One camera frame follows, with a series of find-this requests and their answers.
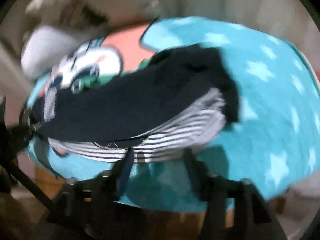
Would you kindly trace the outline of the striped navy patched pants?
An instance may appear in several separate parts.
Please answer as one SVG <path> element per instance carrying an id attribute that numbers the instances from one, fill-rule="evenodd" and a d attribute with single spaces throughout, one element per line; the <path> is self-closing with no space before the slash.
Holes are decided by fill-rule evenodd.
<path id="1" fill-rule="evenodd" d="M 164 161 L 212 141 L 239 119 L 239 94 L 220 48 L 199 44 L 137 52 L 86 44 L 52 68 L 30 114 L 58 155 L 112 162 Z"/>

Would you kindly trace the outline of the teal cartoon star blanket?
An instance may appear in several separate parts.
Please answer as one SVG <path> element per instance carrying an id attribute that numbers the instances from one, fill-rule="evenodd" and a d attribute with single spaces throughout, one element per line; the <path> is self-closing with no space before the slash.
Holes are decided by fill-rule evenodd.
<path id="1" fill-rule="evenodd" d="M 227 124 L 208 144 L 189 147 L 197 158 L 223 177 L 251 179 L 268 200 L 319 169 L 318 80 L 291 42 L 240 24 L 187 17 L 125 29 L 88 41 L 77 50 L 86 44 L 115 46 L 132 63 L 137 62 L 139 50 L 152 57 L 194 44 L 220 48 L 238 90 L 239 119 Z M 28 117 L 51 71 L 37 81 L 27 101 Z M 120 202 L 152 210 L 204 210 L 204 203 L 191 189 L 183 150 L 164 161 L 137 162 L 134 156 Z M 37 133 L 27 153 L 54 175 L 77 180 L 92 179 L 125 157 L 105 162 L 76 154 L 58 155 Z"/>

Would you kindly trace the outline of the cream floral butterfly pillow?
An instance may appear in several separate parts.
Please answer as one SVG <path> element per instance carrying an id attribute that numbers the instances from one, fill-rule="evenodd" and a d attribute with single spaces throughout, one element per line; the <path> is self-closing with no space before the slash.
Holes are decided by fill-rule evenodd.
<path id="1" fill-rule="evenodd" d="M 161 6 L 159 0 L 32 0 L 25 12 L 49 25 L 118 29 L 150 22 Z"/>

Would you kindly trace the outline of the beige curtain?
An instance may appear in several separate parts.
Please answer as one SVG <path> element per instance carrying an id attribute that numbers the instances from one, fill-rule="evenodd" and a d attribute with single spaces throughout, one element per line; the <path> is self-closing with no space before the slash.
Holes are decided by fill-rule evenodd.
<path id="1" fill-rule="evenodd" d="M 28 89 L 20 67 L 25 33 L 40 23 L 32 0 L 1 0 L 1 85 Z M 319 0 L 159 0 L 159 17 L 203 16 L 246 25 L 292 41 L 319 70 Z"/>

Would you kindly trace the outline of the white grey plush pillow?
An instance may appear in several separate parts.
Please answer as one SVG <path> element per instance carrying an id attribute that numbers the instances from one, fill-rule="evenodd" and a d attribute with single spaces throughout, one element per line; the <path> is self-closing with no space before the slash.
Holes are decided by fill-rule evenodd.
<path id="1" fill-rule="evenodd" d="M 36 80 L 53 65 L 74 52 L 89 37 L 78 31 L 42 25 L 32 32 L 21 54 L 21 67 L 29 80 Z"/>

